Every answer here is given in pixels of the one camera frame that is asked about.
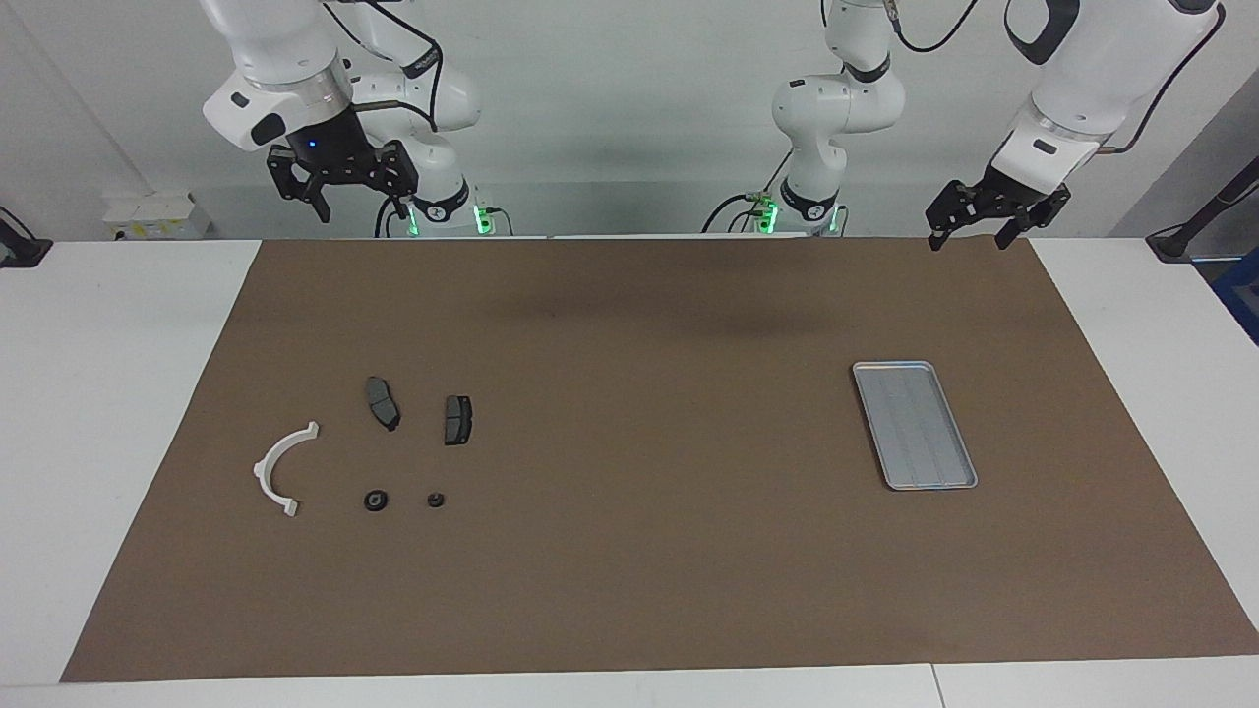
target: cable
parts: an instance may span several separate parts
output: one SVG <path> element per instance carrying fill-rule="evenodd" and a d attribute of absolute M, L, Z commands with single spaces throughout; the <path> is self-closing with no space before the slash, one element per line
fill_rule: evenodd
<path fill-rule="evenodd" d="M 838 238 L 844 238 L 844 234 L 849 232 L 849 214 L 851 214 L 851 212 L 849 212 L 849 207 L 846 204 L 840 204 L 838 208 L 844 209 L 844 223 L 840 226 Z"/>
<path fill-rule="evenodd" d="M 787 160 L 791 160 L 791 154 L 792 154 L 792 150 L 788 150 L 788 151 L 787 151 L 787 154 L 786 154 L 786 155 L 783 155 L 783 161 L 782 161 L 782 163 L 778 163 L 778 169 L 777 169 L 777 170 L 774 170 L 774 174 L 769 175 L 769 181 L 767 181 L 767 183 L 765 183 L 765 186 L 764 186 L 764 189 L 762 189 L 760 191 L 769 191 L 769 188 L 774 185 L 774 180 L 776 180 L 776 179 L 778 179 L 778 175 L 781 175 L 781 174 L 782 174 L 782 171 L 783 171 L 783 168 L 786 168 L 786 166 L 787 166 Z M 753 215 L 754 215 L 754 214 L 749 214 L 749 215 L 747 215 L 747 217 L 745 217 L 745 218 L 743 219 L 743 226 L 742 226 L 742 227 L 739 227 L 739 233 L 743 233 L 744 231 L 747 231 L 747 229 L 748 229 L 748 222 L 749 222 L 749 220 L 752 220 L 752 217 L 753 217 Z"/>
<path fill-rule="evenodd" d="M 747 212 L 743 212 L 742 214 L 735 214 L 734 218 L 730 219 L 730 226 L 728 226 L 725 228 L 725 232 L 726 233 L 735 233 L 735 231 L 734 231 L 734 222 L 737 222 L 739 219 L 744 219 L 744 222 L 743 222 L 743 226 L 739 228 L 738 233 L 743 233 L 743 232 L 748 231 L 748 219 L 750 219 L 752 217 L 755 217 L 755 215 L 757 215 L 757 210 L 755 209 L 748 209 Z"/>
<path fill-rule="evenodd" d="M 1149 108 L 1146 110 L 1146 117 L 1141 118 L 1141 125 L 1137 126 L 1137 132 L 1132 135 L 1132 140 L 1129 140 L 1128 144 L 1124 145 L 1123 147 L 1102 147 L 1100 150 L 1098 150 L 1098 155 L 1123 155 L 1124 152 L 1132 150 L 1133 146 L 1137 145 L 1137 141 L 1141 140 L 1141 136 L 1146 132 L 1146 126 L 1149 125 L 1149 118 L 1155 117 L 1155 111 L 1158 108 L 1158 103 L 1162 102 L 1163 96 L 1167 94 L 1167 89 L 1171 88 L 1172 83 L 1176 82 L 1176 77 L 1178 77 L 1180 73 L 1185 71 L 1185 67 L 1187 67 L 1188 63 L 1194 60 L 1194 57 L 1196 57 L 1197 53 L 1201 52 L 1202 48 L 1206 47 L 1209 42 L 1211 42 L 1215 34 L 1220 31 L 1220 28 L 1224 26 L 1224 20 L 1229 15 L 1228 10 L 1224 9 L 1222 4 L 1216 5 L 1215 10 L 1216 14 L 1219 15 L 1215 20 L 1215 26 L 1211 28 L 1211 31 L 1206 33 L 1206 37 L 1202 38 L 1202 42 L 1197 43 L 1197 47 L 1195 47 L 1194 50 L 1190 52 L 1188 55 L 1186 55 L 1181 60 L 1180 66 L 1176 67 L 1176 71 L 1173 71 L 1171 76 L 1167 77 L 1167 81 L 1163 82 L 1163 87 L 1158 89 L 1158 93 L 1155 96 L 1155 100 L 1149 103 Z"/>
<path fill-rule="evenodd" d="M 433 121 L 431 113 L 424 112 L 419 106 L 412 106 L 410 103 L 404 103 L 402 101 L 371 101 L 369 103 L 355 103 L 353 106 L 355 113 L 366 113 L 369 111 L 388 111 L 390 108 L 404 108 L 412 113 L 419 113 L 422 118 L 428 122 L 428 127 L 436 134 L 437 123 Z"/>
<path fill-rule="evenodd" d="M 380 222 L 385 218 L 385 209 L 389 208 L 390 202 L 393 202 L 393 198 L 385 197 L 385 200 L 380 203 L 380 210 L 376 212 L 376 228 L 371 232 L 371 238 L 380 238 Z"/>
<path fill-rule="evenodd" d="M 752 199 L 748 199 L 747 194 L 735 194 L 734 197 L 730 197 L 725 202 L 720 203 L 718 208 L 713 209 L 713 213 L 709 214 L 709 218 L 706 222 L 704 222 L 704 228 L 700 229 L 700 233 L 708 233 L 709 227 L 711 227 L 713 222 L 715 222 L 716 218 L 721 215 L 721 212 L 724 212 L 726 207 L 734 204 L 735 202 L 752 202 Z"/>
<path fill-rule="evenodd" d="M 393 232 L 389 231 L 389 227 L 393 226 L 393 222 L 394 222 L 395 218 L 399 222 L 405 222 L 407 220 L 407 219 L 399 217 L 398 212 L 390 212 L 389 213 L 389 218 L 385 219 L 385 238 L 393 238 Z"/>
<path fill-rule="evenodd" d="M 886 6 L 888 6 L 888 18 L 891 20 L 891 29 L 896 33 L 896 38 L 900 39 L 900 43 L 905 45 L 905 49 L 909 49 L 910 52 L 917 52 L 919 54 L 930 54 L 932 52 L 939 49 L 940 47 L 944 47 L 946 44 L 949 43 L 949 40 L 953 39 L 953 35 L 956 35 L 957 31 L 962 29 L 962 25 L 964 25 L 966 20 L 971 16 L 971 11 L 974 10 L 974 6 L 978 4 L 980 0 L 971 0 L 971 4 L 966 6 L 966 11 L 963 11 L 962 16 L 958 18 L 957 24 L 953 25 L 953 29 L 951 29 L 948 34 L 944 35 L 944 39 L 940 39 L 939 42 L 932 44 L 930 47 L 915 47 L 912 42 L 905 39 L 905 33 L 900 28 L 900 10 L 896 9 L 896 3 L 894 0 L 889 1 L 886 3 Z"/>
<path fill-rule="evenodd" d="M 384 15 L 385 18 L 388 18 L 390 21 L 393 21 L 395 25 L 398 25 L 398 26 L 405 29 L 407 31 L 414 34 L 415 37 L 423 39 L 429 45 L 432 45 L 433 50 L 437 52 L 437 66 L 433 69 L 433 88 L 428 93 L 428 115 L 429 116 L 436 116 L 437 115 L 437 87 L 442 83 L 442 68 L 446 66 L 446 52 L 442 50 L 442 45 L 438 44 L 437 40 L 433 39 L 432 37 L 429 37 L 429 35 L 424 34 L 423 31 L 421 31 L 421 30 L 415 29 L 414 26 L 412 26 L 412 24 L 408 23 L 407 20 L 404 20 L 404 19 L 399 18 L 398 15 L 390 13 L 389 10 L 385 10 L 384 8 L 381 8 L 380 3 L 376 3 L 375 0 L 365 0 L 365 1 L 366 1 L 366 4 L 368 4 L 369 8 L 371 8 L 373 10 L 375 10 L 378 13 L 380 13 L 381 15 Z M 432 123 L 433 132 L 436 134 L 437 132 L 437 123 L 433 122 L 432 118 L 429 118 L 429 123 Z"/>
<path fill-rule="evenodd" d="M 21 227 L 21 231 L 26 232 L 26 236 L 29 236 L 31 241 L 39 239 L 39 237 L 35 236 L 35 232 L 30 231 L 30 227 L 21 223 L 21 219 L 19 219 L 13 212 L 5 209 L 4 207 L 0 207 L 0 213 L 4 213 L 4 215 L 9 217 L 9 220 Z"/>
<path fill-rule="evenodd" d="M 361 47 L 363 50 L 366 52 L 368 54 L 371 54 L 373 57 L 375 57 L 378 59 L 384 59 L 385 62 L 389 62 L 390 64 L 393 63 L 393 57 L 385 57 L 380 52 L 376 52 L 374 48 L 368 47 L 366 44 L 364 44 L 363 40 L 360 40 L 358 37 L 355 37 L 354 33 L 350 31 L 350 28 L 346 26 L 344 21 L 341 21 L 341 18 L 339 18 L 336 15 L 336 13 L 332 11 L 332 8 L 329 8 L 327 5 L 324 5 L 324 9 L 327 11 L 329 15 L 332 15 L 332 21 L 336 23 L 336 26 L 341 28 L 341 31 L 344 31 L 345 35 L 350 38 L 350 42 L 354 42 L 355 44 L 358 44 L 359 47 Z"/>
<path fill-rule="evenodd" d="M 502 207 L 486 207 L 485 213 L 502 214 L 504 217 L 507 217 L 507 233 L 510 236 L 516 236 L 516 227 L 511 226 L 511 214 L 509 214 L 506 209 L 504 209 Z"/>

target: white semicircular part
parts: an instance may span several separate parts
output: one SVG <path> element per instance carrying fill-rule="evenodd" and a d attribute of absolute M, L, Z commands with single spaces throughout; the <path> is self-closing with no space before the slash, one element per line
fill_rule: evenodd
<path fill-rule="evenodd" d="M 276 490 L 271 486 L 271 472 L 276 469 L 276 462 L 288 452 L 295 446 L 306 442 L 307 440 L 315 440 L 319 437 L 319 423 L 311 421 L 306 430 L 300 430 L 297 432 L 286 435 L 279 440 L 267 455 L 253 466 L 253 476 L 258 477 L 258 484 L 262 485 L 262 493 L 267 495 L 268 499 L 279 504 L 285 508 L 285 515 L 292 517 L 297 514 L 297 500 L 281 496 L 276 494 Z"/>

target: silver tray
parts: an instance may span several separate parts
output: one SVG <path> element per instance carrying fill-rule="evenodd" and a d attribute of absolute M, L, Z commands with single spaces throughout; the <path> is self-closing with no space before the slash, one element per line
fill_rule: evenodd
<path fill-rule="evenodd" d="M 860 362 L 854 364 L 852 375 L 891 489 L 969 489 L 978 484 L 934 367 L 928 362 Z"/>

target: black washer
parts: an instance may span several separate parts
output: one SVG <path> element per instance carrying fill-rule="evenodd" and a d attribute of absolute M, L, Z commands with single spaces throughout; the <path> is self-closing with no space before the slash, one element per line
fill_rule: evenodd
<path fill-rule="evenodd" d="M 380 511 L 389 505 L 389 494 L 383 489 L 373 489 L 363 498 L 363 505 L 368 511 Z"/>

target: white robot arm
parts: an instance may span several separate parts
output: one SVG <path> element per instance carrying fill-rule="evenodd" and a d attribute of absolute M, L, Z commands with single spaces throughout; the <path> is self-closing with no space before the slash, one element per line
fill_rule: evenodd
<path fill-rule="evenodd" d="M 393 57 L 395 71 L 351 79 L 320 0 L 200 0 L 237 64 L 206 101 L 206 120 L 244 150 L 286 139 L 288 145 L 272 145 L 267 157 L 276 186 L 285 199 L 311 204 L 325 223 L 331 212 L 324 185 L 363 184 L 392 198 L 402 218 L 409 217 L 408 204 L 417 204 L 434 224 L 456 226 L 471 190 L 434 130 L 476 122 L 475 87 L 457 72 L 442 74 L 437 44 L 403 26 L 418 24 L 415 0 L 385 0 L 392 10 L 368 0 L 340 1 L 359 11 L 365 48 Z M 436 107 L 437 116 L 431 122 L 417 106 Z M 399 107 L 412 112 L 383 110 Z M 449 208 L 438 213 L 433 205 Z"/>
<path fill-rule="evenodd" d="M 378 55 L 392 57 L 395 71 L 354 77 L 354 100 L 359 105 L 383 101 L 434 106 L 433 123 L 404 111 L 361 115 L 368 136 L 385 141 L 398 137 L 419 173 L 419 189 L 412 198 L 423 231 L 457 229 L 478 220 L 458 155 L 448 140 L 433 132 L 453 132 L 481 120 L 481 97 L 472 79 L 444 66 L 431 52 L 418 53 L 415 35 L 369 5 L 356 5 L 363 42 Z M 423 26 L 423 11 L 415 0 L 390 5 L 390 13 L 413 26 Z M 437 83 L 436 96 L 433 83 Z"/>
<path fill-rule="evenodd" d="M 1044 66 L 1005 142 L 973 186 L 954 180 L 927 209 L 932 248 L 957 229 L 1008 219 L 997 234 L 1007 248 L 1019 234 L 1049 226 L 1070 199 L 1064 181 L 1127 121 L 1133 106 L 1182 66 L 1219 28 L 1216 0 L 1040 0 L 1049 21 L 1015 47 Z"/>
<path fill-rule="evenodd" d="M 774 123 L 792 141 L 784 176 L 772 186 L 779 229 L 825 231 L 847 168 L 835 137 L 884 130 L 900 118 L 905 87 L 891 72 L 891 34 L 883 0 L 836 0 L 826 42 L 844 68 L 778 88 Z"/>

